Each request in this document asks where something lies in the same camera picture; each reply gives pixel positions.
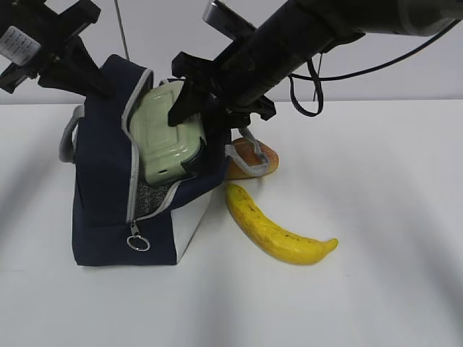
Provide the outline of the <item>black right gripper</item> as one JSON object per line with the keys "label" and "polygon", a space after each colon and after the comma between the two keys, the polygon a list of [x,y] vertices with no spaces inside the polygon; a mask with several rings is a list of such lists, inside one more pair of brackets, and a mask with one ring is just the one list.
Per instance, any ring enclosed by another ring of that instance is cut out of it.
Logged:
{"label": "black right gripper", "polygon": [[265,94],[313,56],[312,21],[267,21],[233,40],[214,60],[180,52],[172,73],[183,77],[168,124],[180,124],[183,177],[213,173],[224,160],[231,132],[226,121],[269,120],[276,107]]}

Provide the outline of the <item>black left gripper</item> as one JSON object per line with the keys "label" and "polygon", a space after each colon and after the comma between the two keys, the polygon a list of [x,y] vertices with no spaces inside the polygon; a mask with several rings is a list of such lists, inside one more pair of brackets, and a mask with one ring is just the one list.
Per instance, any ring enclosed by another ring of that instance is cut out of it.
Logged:
{"label": "black left gripper", "polygon": [[114,86],[80,38],[100,13],[92,1],[77,1],[61,13],[45,1],[2,1],[1,56],[10,65],[1,73],[1,89],[12,94],[25,80],[38,79],[48,89],[111,97]]}

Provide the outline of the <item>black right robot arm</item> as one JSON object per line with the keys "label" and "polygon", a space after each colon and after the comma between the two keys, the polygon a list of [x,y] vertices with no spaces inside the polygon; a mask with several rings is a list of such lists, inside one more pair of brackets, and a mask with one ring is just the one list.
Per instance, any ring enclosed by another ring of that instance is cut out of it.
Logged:
{"label": "black right robot arm", "polygon": [[294,80],[302,65],[321,91],[313,57],[367,34],[408,35],[438,40],[462,20],[460,1],[286,1],[263,24],[254,26],[222,1],[209,1],[203,20],[229,38],[214,59],[179,53],[172,74],[182,81],[169,110],[169,125],[192,116],[203,122],[206,138],[186,162],[195,173],[215,170],[232,129],[243,129],[252,114],[276,114],[267,93]]}

